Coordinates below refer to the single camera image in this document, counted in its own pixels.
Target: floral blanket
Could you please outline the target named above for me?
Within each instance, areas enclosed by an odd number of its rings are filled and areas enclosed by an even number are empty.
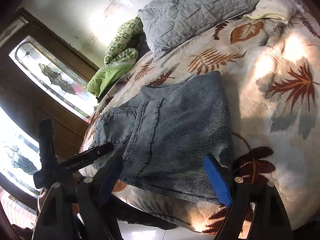
[[[142,85],[180,82],[219,70],[228,97],[234,144],[234,175],[251,184],[273,181],[292,229],[320,205],[320,26],[306,12],[289,25],[272,19],[235,18],[186,41],[161,60],[142,57],[98,106],[81,151],[90,145],[95,121],[135,96]],[[93,176],[88,166],[81,170]],[[188,202],[118,182],[113,194],[128,204],[190,230],[217,233],[227,209]],[[252,208],[241,237],[246,237]]]

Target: wooden door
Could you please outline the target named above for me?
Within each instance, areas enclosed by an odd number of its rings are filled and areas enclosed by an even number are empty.
[[[0,48],[0,107],[26,133],[38,141],[38,121],[51,117],[56,155],[65,159],[79,153],[89,126],[32,81],[9,54],[23,39],[31,36],[83,80],[89,81],[96,70],[91,62],[68,48],[45,26],[29,23],[12,35]]]

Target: hand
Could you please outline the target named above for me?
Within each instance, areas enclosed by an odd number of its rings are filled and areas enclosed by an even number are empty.
[[[77,184],[79,182],[79,177],[77,175],[72,175],[72,180],[74,184]],[[44,200],[46,199],[47,195],[49,193],[49,190],[45,190],[45,188],[42,188],[40,191],[40,195],[38,196],[38,210],[41,211],[41,208],[43,206]],[[72,203],[72,212],[73,214],[77,215],[80,211],[80,207],[78,203]]]

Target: door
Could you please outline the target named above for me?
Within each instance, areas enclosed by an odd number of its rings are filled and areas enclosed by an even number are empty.
[[[78,154],[97,105],[85,89],[96,67],[30,15],[19,17],[5,34],[0,107],[36,141],[38,121],[51,117],[55,154],[61,159]]]

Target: door glass panel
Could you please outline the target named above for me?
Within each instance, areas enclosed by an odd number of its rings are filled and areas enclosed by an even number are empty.
[[[6,28],[0,35],[0,48],[12,35],[27,23],[28,21],[25,18],[19,17],[8,28]]]
[[[97,99],[87,91],[88,83],[27,36],[9,54],[17,66],[65,108],[90,122]]]
[[[39,143],[25,133],[0,107],[0,172],[32,196],[39,195],[33,174],[41,169]]]

